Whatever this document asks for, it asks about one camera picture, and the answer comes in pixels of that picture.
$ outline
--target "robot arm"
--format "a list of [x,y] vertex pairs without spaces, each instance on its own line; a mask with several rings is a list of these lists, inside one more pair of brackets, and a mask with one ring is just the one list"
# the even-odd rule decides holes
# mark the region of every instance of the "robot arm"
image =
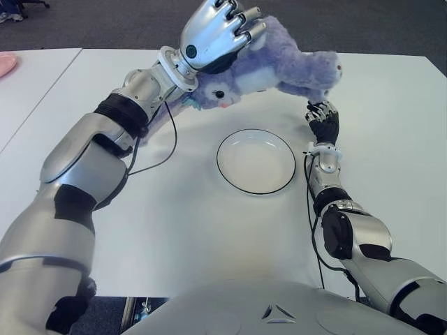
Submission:
[[349,197],[340,179],[338,112],[328,102],[309,105],[306,119],[318,144],[308,167],[314,211],[326,251],[357,280],[372,306],[428,334],[447,332],[447,285],[419,264],[391,256],[385,224]]
[[198,71],[226,70],[263,32],[263,22],[251,24],[258,8],[237,7],[234,0],[206,0],[185,26],[179,50],[164,47],[151,68],[129,73],[47,157],[36,198],[0,243],[0,334],[66,334],[84,313],[95,292],[88,278],[91,214],[123,189],[129,171],[120,158],[161,104],[196,89]]

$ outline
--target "black cable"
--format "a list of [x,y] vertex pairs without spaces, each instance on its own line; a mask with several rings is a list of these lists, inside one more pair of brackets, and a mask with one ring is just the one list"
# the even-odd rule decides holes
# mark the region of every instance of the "black cable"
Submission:
[[[169,106],[168,106],[167,102],[165,102],[165,106],[166,106],[166,109],[168,110],[170,120],[172,121],[172,123],[173,123],[173,127],[174,127],[175,141],[174,141],[174,147],[173,147],[173,149],[172,149],[171,152],[169,153],[168,157],[166,157],[165,159],[163,159],[160,163],[151,165],[151,166],[149,166],[149,167],[145,167],[144,169],[140,169],[140,170],[137,170],[137,171],[135,171],[135,172],[131,172],[131,173],[128,174],[128,176],[132,176],[132,175],[134,175],[134,174],[137,174],[137,173],[140,173],[140,172],[143,172],[143,171],[148,171],[148,170],[150,170],[150,169],[156,168],[157,166],[160,166],[161,164],[165,163],[165,162],[166,162],[169,158],[171,158],[171,156],[174,154],[174,151],[175,151],[175,149],[177,148],[177,139],[178,139],[177,127],[175,126],[174,118],[173,118],[173,115],[172,115],[171,112],[170,112],[170,109],[169,109]],[[132,162],[131,162],[131,164],[129,165],[129,171],[131,170],[130,168],[133,168],[133,164],[135,164],[135,159],[136,159],[137,151],[138,151],[137,143],[140,144],[139,138],[137,138],[137,142],[135,143],[135,149],[134,149],[134,151],[133,151]]]
[[[315,160],[315,156],[312,156],[312,157],[313,158],[312,158],[312,162],[311,162],[310,166],[312,166],[314,164],[314,160]],[[309,179],[310,179],[311,173],[312,173],[312,169],[310,170],[309,176],[307,176],[307,156],[305,156],[305,177],[306,177],[306,185],[307,185],[307,190],[306,190],[307,217],[309,219],[309,227],[310,227],[310,231],[312,233],[312,224],[311,224],[311,219],[310,219],[310,206],[309,206],[309,192],[310,192]],[[325,289],[324,279],[323,279],[323,271],[321,270],[321,263],[320,263],[320,260],[318,259],[318,256],[316,258],[316,261],[318,262],[318,270],[320,271],[321,288]]]
[[310,176],[312,173],[312,167],[314,166],[314,161],[315,161],[315,156],[312,155],[312,162],[311,162],[311,170],[309,172],[309,175],[307,175],[307,156],[305,157],[305,162],[304,162],[304,166],[305,166],[305,178],[306,178],[306,183],[307,183],[307,191],[306,191],[306,199],[307,199],[307,217],[309,219],[309,224],[311,225],[311,232],[312,232],[312,247],[314,248],[314,252],[316,254],[316,258],[318,260],[318,267],[320,268],[320,275],[321,275],[321,280],[323,280],[323,275],[321,272],[321,266],[320,266],[320,262],[323,263],[323,265],[325,267],[327,267],[329,270],[333,270],[333,271],[340,271],[343,272],[343,274],[346,276],[346,278],[354,285],[354,289],[355,289],[355,296],[356,296],[356,301],[360,302],[360,288],[358,286],[357,281],[354,279],[354,277],[352,276],[351,272],[349,272],[348,270],[346,270],[343,267],[331,267],[328,263],[325,262],[325,260],[321,257],[320,253],[318,252],[318,248],[316,246],[316,240],[315,240],[315,231],[316,231],[316,225],[318,223],[318,216],[315,216],[315,221],[314,224],[312,225],[312,220],[311,220],[311,216],[310,216],[310,205],[309,205],[309,193],[312,196],[312,199],[315,201],[315,197],[314,194],[312,193],[312,190],[310,190]]
[[138,136],[137,140],[135,141],[135,148],[133,149],[131,164],[127,168],[127,171],[129,171],[129,172],[132,171],[133,166],[135,165],[135,161],[137,160],[137,151],[138,151],[138,147],[140,146],[140,141],[141,141],[141,137]]

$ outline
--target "purple plush toy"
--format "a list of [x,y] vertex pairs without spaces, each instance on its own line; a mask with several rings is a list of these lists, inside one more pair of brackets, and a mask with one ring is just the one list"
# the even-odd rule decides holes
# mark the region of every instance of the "purple plush toy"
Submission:
[[[188,106],[198,110],[228,107],[244,94],[276,87],[296,96],[305,96],[313,103],[327,100],[329,90],[342,76],[336,52],[304,54],[278,19],[264,19],[267,30],[257,41],[242,50],[231,68],[223,73],[198,74],[199,86],[169,104],[173,116]],[[148,138],[169,116],[161,110],[153,122]]]

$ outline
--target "triangle logo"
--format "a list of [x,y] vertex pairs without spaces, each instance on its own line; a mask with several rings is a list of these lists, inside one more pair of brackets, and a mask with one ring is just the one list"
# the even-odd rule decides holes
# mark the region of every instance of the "triangle logo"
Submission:
[[262,320],[265,320],[266,323],[295,323],[296,317],[293,316],[292,313],[288,312],[285,308],[282,308],[280,305],[275,304],[268,305],[267,309],[264,312]]

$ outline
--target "silver robot hand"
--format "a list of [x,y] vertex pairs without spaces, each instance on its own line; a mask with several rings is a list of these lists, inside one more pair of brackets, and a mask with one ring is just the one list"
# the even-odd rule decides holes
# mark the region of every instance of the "silver robot hand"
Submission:
[[183,29],[180,52],[194,70],[220,73],[230,67],[237,53],[266,29],[254,7],[238,13],[235,0],[206,0]]

